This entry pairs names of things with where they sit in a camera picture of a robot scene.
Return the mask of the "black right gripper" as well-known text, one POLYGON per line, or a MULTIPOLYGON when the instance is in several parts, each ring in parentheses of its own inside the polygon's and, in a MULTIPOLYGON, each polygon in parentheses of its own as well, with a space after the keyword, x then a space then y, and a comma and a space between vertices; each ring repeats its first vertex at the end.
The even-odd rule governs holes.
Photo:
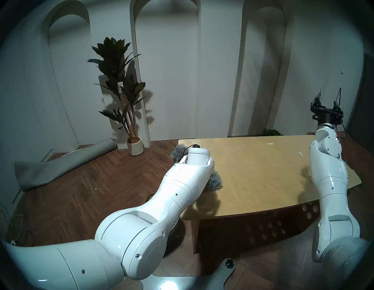
POLYGON ((321 124, 331 124, 333 126, 341 125, 341 119, 344 117, 343 110, 340 108, 338 102, 334 101, 332 109, 325 108, 321 104, 321 91, 315 96, 311 102, 310 110, 313 113, 312 119, 321 124))

